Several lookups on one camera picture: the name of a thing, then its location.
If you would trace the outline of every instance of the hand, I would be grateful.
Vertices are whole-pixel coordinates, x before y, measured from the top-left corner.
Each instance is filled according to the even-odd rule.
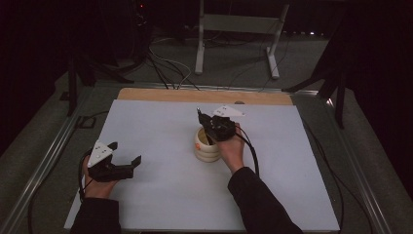
[[[237,127],[236,133],[240,135],[240,124],[236,123],[235,125]],[[222,159],[232,174],[244,167],[244,141],[241,138],[233,136],[225,141],[216,141],[215,143],[221,152]]]
[[[89,176],[88,162],[91,156],[87,156],[83,161],[83,173],[85,174],[85,186],[91,182],[92,178]],[[85,189],[85,198],[109,198],[115,184],[119,180],[110,182],[97,182],[93,180]]]

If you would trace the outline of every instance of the black sleeve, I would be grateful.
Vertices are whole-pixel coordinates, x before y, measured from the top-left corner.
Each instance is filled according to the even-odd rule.
[[[109,199],[85,198],[70,233],[120,234],[119,203]]]
[[[303,233],[267,185],[250,168],[236,171],[228,189],[241,210],[247,233]]]

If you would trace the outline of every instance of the metal stand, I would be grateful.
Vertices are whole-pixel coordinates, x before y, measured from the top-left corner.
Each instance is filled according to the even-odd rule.
[[[200,1],[200,29],[195,74],[203,74],[205,51],[204,30],[217,30],[274,34],[273,44],[271,47],[267,48],[267,58],[272,78],[280,78],[274,53],[282,33],[282,27],[289,5],[283,5],[279,19],[272,19],[205,14],[204,0]]]
[[[337,101],[335,106],[335,119],[338,126],[344,129],[343,125],[343,107],[344,107],[344,96],[346,88],[346,72],[344,69],[338,69],[331,67],[321,71],[319,73],[313,73],[310,79],[305,80],[293,87],[282,89],[283,92],[295,93],[311,84],[316,83],[319,80],[324,79],[325,82],[322,84],[317,96],[319,98],[330,98],[334,91],[337,89]]]

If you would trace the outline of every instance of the wooden board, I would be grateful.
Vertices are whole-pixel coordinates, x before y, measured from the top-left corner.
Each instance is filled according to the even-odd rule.
[[[192,90],[158,90],[124,88],[118,99],[158,100],[158,101],[189,101],[205,103],[235,103],[264,105],[292,105],[292,100],[286,94],[268,94],[235,91],[192,91]]]

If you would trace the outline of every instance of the white board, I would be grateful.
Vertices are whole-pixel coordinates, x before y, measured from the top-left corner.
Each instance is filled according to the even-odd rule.
[[[142,155],[134,177],[120,181],[111,198],[120,202],[120,223],[130,230],[244,230],[239,209],[227,189],[231,173],[222,160],[204,163],[194,151],[206,114],[224,103],[114,100],[99,140],[118,141],[115,165]],[[287,105],[234,105],[233,117],[254,146],[261,178],[305,231],[338,230],[299,113]],[[254,169],[245,145],[244,162]],[[70,228],[80,207],[76,197],[65,223]]]

